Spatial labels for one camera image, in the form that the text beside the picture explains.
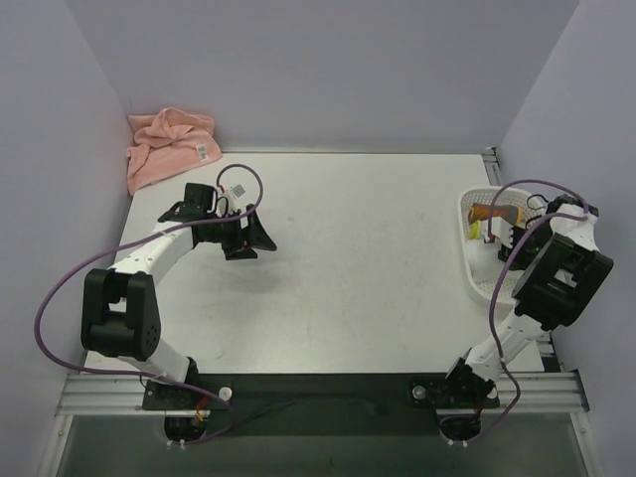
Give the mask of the pink towel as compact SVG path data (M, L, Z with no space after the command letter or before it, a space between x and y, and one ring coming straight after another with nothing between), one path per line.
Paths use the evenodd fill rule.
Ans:
M130 195L223 157L215 121L208 115L166 107L155 114L130 115L128 122L133 131L133 145L126 149Z

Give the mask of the white towel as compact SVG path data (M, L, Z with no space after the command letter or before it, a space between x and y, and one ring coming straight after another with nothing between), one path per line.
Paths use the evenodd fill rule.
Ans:
M480 239L467 242L467 259L471 277L475 284L497 281L505 262L498 259L500 245L497 242L484 243Z

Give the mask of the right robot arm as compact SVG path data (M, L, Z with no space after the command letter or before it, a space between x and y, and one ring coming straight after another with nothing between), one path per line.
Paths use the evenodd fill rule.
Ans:
M491 335L459 358L440 383L445 402L482 405L530 343L579 318L614 267L595 243L597 219L595 208L563 194L528 231L513 237L505 265L523 274L512 290L512 310L499 325L489 311Z

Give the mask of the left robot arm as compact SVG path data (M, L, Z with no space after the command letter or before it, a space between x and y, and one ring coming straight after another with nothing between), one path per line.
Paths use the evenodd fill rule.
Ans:
M194 359L162 337L157 285L178 261L201 243L221 247L226 260L256 259L277 246L264 230L257 205L239 203L240 186L225 189L189 183L182 200L158 219L151 235L108 269L84 279L80 341L91 352L131 366L147 385L165 388L175 407L194 406L204 390Z

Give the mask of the white perforated plastic basket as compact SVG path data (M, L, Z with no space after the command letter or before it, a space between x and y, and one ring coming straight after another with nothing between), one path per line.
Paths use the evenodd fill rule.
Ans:
M463 266L463 283L468 295L478 304L488 306L504 261L498 258L500 244L485 243L468 221L469 211L475 204L489 205L495 193L494 186L480 186L465 190L457 200L458 233ZM497 205L515 206L520 213L520 226L527 219L545 209L545 202L521 189L511 188L498 199Z

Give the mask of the rolled yellow towel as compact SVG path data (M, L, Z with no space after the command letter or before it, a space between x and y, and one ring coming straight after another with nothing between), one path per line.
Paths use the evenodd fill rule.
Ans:
M468 238L469 239L478 239L482 236L481 233L481 223L475 222L470 226Z

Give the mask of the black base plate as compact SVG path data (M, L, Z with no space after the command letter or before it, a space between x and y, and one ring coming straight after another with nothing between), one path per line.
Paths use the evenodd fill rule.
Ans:
M469 400L442 373L202 374L197 385L215 397L150 382L142 407L166 412L166 429L190 437L223 427L230 436L376 437L433 435L442 416L500 405L495 391Z

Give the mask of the aluminium front rail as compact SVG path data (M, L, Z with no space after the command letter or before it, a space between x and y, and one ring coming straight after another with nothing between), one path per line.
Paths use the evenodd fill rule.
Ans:
M487 412L510 405L517 412L586 412L589 403L576 373L521 372L501 379L480 406L452 404L442 373L401 374L203 374L208 400L197 393L145 384L131 376L69 376L57 406L59 415L191 415L204 400L223 410L271 405L314 406L363 403L401 404L441 412Z

